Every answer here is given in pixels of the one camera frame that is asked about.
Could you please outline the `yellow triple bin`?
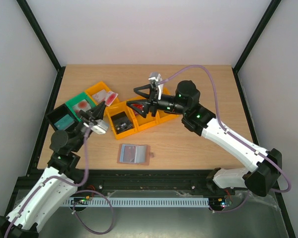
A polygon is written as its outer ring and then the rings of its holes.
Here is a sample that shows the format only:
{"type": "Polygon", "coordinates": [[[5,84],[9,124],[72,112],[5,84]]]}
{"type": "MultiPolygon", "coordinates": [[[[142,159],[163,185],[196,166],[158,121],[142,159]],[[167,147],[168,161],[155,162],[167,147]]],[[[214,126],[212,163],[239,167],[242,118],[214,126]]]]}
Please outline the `yellow triple bin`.
{"type": "Polygon", "coordinates": [[[130,109],[126,104],[127,101],[135,101],[140,99],[144,98],[141,96],[136,96],[134,98],[113,104],[105,109],[105,113],[108,116],[115,139],[120,140],[124,137],[136,134],[179,117],[179,115],[167,114],[164,111],[158,110],[155,117],[152,117],[151,113],[149,113],[146,118],[143,118],[133,109],[130,109]],[[118,133],[118,129],[115,127],[115,122],[118,119],[117,115],[120,117],[127,117],[129,122],[132,124],[132,127],[118,133]]]}

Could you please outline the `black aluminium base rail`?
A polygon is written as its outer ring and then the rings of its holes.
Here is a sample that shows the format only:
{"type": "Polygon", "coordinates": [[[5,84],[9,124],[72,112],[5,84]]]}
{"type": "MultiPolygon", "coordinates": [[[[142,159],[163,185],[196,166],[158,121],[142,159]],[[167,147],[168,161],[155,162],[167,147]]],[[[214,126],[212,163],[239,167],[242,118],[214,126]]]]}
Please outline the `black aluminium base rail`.
{"type": "Polygon", "coordinates": [[[125,191],[167,190],[183,191],[205,197],[235,194],[239,188],[229,185],[216,188],[211,181],[211,170],[90,170],[84,185],[102,194],[125,191]]]}

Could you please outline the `black card stack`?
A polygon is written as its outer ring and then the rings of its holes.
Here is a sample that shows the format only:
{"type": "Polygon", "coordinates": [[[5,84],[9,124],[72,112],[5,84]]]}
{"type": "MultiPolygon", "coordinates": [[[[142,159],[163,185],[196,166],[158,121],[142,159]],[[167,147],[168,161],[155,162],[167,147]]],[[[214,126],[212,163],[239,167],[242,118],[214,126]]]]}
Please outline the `black card stack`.
{"type": "Polygon", "coordinates": [[[132,121],[125,112],[120,112],[111,117],[115,131],[117,134],[134,128],[132,121]]]}

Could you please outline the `green bin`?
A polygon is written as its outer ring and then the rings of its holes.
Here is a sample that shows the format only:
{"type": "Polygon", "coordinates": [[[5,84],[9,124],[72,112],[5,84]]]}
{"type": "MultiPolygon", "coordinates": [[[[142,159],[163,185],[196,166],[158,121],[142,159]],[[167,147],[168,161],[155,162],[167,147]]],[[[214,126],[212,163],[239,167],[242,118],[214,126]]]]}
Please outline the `green bin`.
{"type": "Polygon", "coordinates": [[[82,92],[68,100],[66,102],[66,106],[73,113],[76,119],[80,121],[80,118],[78,116],[79,111],[83,110],[84,112],[86,112],[87,110],[94,108],[96,104],[86,93],[82,92]]]}

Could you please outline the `black bin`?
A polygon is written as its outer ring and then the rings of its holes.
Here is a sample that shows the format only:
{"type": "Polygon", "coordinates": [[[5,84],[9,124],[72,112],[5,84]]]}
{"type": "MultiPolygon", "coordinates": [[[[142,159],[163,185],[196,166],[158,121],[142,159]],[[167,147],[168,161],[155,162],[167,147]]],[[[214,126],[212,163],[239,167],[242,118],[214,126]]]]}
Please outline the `black bin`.
{"type": "Polygon", "coordinates": [[[51,112],[45,114],[45,118],[54,131],[71,131],[79,123],[77,118],[74,116],[74,114],[71,112],[66,104],[62,104],[53,109],[51,112]]]}

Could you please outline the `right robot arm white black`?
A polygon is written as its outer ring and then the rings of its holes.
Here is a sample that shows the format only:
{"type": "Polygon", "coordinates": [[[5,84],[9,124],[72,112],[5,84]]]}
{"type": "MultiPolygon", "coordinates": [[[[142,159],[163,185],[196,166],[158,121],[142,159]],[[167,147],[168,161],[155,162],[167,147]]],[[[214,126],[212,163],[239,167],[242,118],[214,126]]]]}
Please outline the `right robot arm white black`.
{"type": "Polygon", "coordinates": [[[134,92],[142,99],[128,101],[126,105],[143,118],[148,114],[155,116],[158,111],[182,115],[185,128],[214,142],[243,164],[240,169],[214,169],[207,181],[210,193],[238,187],[265,197],[273,188],[281,175],[281,152],[268,151],[225,126],[218,116],[199,103],[200,91],[191,80],[178,83],[174,96],[163,94],[154,82],[137,87],[134,92]]]}

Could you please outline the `right black frame post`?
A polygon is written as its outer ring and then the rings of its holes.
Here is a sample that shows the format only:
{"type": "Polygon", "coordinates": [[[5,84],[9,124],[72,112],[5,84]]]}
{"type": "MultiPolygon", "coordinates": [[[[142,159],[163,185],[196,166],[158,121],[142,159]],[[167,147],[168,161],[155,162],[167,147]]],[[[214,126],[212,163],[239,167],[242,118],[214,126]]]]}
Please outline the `right black frame post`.
{"type": "Polygon", "coordinates": [[[256,45],[257,41],[259,40],[261,34],[265,30],[266,26],[268,25],[270,19],[274,15],[276,9],[278,8],[281,0],[272,0],[270,1],[268,7],[266,8],[264,14],[262,15],[259,23],[257,24],[254,32],[252,33],[249,41],[247,42],[243,52],[241,53],[237,63],[233,67],[232,71],[234,75],[237,75],[241,70],[242,66],[246,62],[248,56],[250,55],[251,51],[253,50],[254,46],[256,45]]]}

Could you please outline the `teal card stack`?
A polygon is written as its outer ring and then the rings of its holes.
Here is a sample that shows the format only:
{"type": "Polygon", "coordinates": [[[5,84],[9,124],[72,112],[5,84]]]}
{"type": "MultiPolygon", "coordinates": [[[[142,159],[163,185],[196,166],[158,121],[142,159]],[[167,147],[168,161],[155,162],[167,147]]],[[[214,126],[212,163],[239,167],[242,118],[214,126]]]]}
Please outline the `teal card stack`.
{"type": "Polygon", "coordinates": [[[65,130],[68,127],[70,127],[72,124],[74,124],[74,119],[70,115],[65,115],[61,119],[59,119],[57,122],[54,123],[54,126],[57,130],[65,130]]]}

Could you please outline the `red white card stack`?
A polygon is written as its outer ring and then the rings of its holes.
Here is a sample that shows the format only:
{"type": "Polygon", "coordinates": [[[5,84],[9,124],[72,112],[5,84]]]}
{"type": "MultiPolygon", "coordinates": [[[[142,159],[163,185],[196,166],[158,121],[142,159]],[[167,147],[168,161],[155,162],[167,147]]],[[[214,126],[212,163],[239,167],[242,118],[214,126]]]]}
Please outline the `red white card stack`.
{"type": "Polygon", "coordinates": [[[84,99],[72,106],[73,111],[78,114],[80,111],[88,111],[91,109],[90,103],[84,99]]]}

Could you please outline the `black frame post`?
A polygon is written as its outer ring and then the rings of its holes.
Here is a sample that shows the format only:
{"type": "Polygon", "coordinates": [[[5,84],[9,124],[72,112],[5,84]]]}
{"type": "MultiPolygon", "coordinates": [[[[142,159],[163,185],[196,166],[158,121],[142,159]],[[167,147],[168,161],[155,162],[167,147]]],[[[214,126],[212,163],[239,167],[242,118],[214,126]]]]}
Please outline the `black frame post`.
{"type": "Polygon", "coordinates": [[[254,32],[252,33],[249,41],[247,42],[243,52],[241,53],[237,63],[233,67],[232,71],[234,75],[237,75],[241,70],[242,66],[246,62],[248,56],[250,55],[251,51],[253,50],[254,46],[256,45],[257,41],[259,40],[261,34],[265,30],[266,26],[268,25],[270,19],[274,15],[276,9],[278,8],[281,0],[272,0],[270,1],[268,7],[266,8],[264,14],[262,15],[259,23],[257,24],[254,32]]]}
{"type": "Polygon", "coordinates": [[[20,9],[22,10],[24,16],[26,17],[28,23],[30,24],[32,30],[34,31],[36,37],[38,38],[40,44],[42,45],[55,70],[57,72],[61,71],[63,67],[59,63],[51,45],[49,44],[28,2],[26,0],[17,0],[16,2],[18,3],[20,9]]]}

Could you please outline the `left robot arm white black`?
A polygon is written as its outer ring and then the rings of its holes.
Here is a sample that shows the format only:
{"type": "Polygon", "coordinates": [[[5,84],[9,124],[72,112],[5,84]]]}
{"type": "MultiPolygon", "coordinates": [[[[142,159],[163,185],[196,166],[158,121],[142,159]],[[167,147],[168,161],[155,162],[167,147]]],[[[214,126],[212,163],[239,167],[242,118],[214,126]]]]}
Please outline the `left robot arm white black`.
{"type": "Polygon", "coordinates": [[[76,168],[80,160],[76,153],[87,146],[92,132],[106,133],[105,108],[101,102],[86,112],[81,110],[81,121],[75,127],[55,130],[47,167],[23,200],[6,216],[0,216],[0,238],[37,238],[63,202],[87,182],[89,169],[76,168]]]}

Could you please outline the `left black frame post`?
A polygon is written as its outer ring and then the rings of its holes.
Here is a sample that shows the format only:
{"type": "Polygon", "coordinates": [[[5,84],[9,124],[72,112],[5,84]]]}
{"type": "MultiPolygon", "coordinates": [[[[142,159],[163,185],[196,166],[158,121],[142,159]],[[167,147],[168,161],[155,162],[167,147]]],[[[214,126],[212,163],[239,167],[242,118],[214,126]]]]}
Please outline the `left black frame post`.
{"type": "Polygon", "coordinates": [[[28,2],[26,0],[17,0],[16,2],[18,3],[20,9],[22,10],[24,16],[26,17],[28,23],[30,24],[32,30],[34,31],[36,37],[38,38],[40,44],[42,45],[55,70],[57,72],[61,71],[63,67],[59,63],[51,45],[49,44],[28,2]]]}

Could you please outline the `yellow bin single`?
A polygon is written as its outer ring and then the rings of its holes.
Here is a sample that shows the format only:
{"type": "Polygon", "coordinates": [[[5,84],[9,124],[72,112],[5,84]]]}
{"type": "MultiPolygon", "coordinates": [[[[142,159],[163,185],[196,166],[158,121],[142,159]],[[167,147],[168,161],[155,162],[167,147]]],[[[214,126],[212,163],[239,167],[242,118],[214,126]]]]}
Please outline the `yellow bin single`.
{"type": "Polygon", "coordinates": [[[101,102],[105,102],[105,105],[109,107],[120,102],[118,93],[113,92],[103,81],[87,88],[85,93],[97,105],[101,102]]]}

